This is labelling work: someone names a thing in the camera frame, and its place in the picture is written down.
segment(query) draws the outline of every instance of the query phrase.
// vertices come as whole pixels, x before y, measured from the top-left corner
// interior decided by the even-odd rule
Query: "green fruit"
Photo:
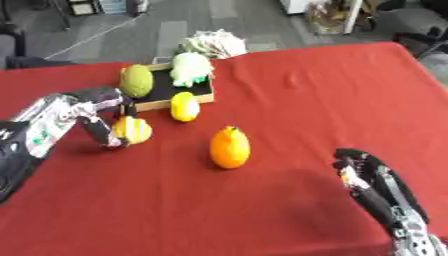
[[[132,98],[148,95],[154,86],[154,78],[148,67],[132,65],[121,71],[120,89]]]

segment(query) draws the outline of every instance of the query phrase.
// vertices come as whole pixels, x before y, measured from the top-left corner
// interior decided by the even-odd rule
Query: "box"
[[[171,107],[171,98],[179,92],[191,92],[196,100],[202,103],[214,102],[212,79],[194,84],[193,87],[175,87],[170,76],[171,64],[148,65],[154,76],[154,87],[148,96],[134,99],[137,112]]]

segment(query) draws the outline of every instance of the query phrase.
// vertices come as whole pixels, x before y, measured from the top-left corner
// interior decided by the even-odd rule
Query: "black robotic glove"
[[[405,199],[408,201],[409,205],[421,215],[426,223],[429,222],[426,212],[418,204],[408,186],[397,175],[397,173],[395,173],[377,157],[361,150],[346,148],[336,149],[334,157],[336,158],[336,161],[333,163],[333,167],[338,170],[338,174],[340,174],[340,171],[345,167],[349,165],[352,166],[358,177],[366,181],[371,188],[387,202],[387,204],[390,206],[398,206],[399,203],[391,194],[385,179],[380,174],[380,169],[383,168],[384,170],[384,168],[386,168],[385,170],[388,170],[389,174],[395,179],[396,184]]]

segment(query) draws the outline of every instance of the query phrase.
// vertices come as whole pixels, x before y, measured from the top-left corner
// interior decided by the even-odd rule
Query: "chair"
[[[0,23],[0,68],[8,56],[26,56],[26,37],[23,30],[12,23]]]
[[[426,0],[428,1],[442,3],[447,0]],[[403,8],[405,4],[405,0],[383,0],[376,5],[377,12],[390,13],[391,20],[388,24],[403,25],[403,29],[395,33],[392,40],[402,43],[403,39],[410,39],[424,44],[423,50],[413,52],[417,59],[436,51],[448,54],[448,21],[434,10],[423,6]]]

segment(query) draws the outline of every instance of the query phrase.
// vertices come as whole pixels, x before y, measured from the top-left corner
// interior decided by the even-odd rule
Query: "robotic hand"
[[[428,215],[393,170],[355,149],[337,149],[334,156],[344,186],[392,237],[395,255],[448,256],[446,245],[428,234]]]
[[[51,148],[81,121],[101,145],[124,147],[98,112],[124,106],[135,116],[130,98],[112,87],[98,87],[42,97],[9,121],[0,121],[0,202],[6,200],[43,162]]]

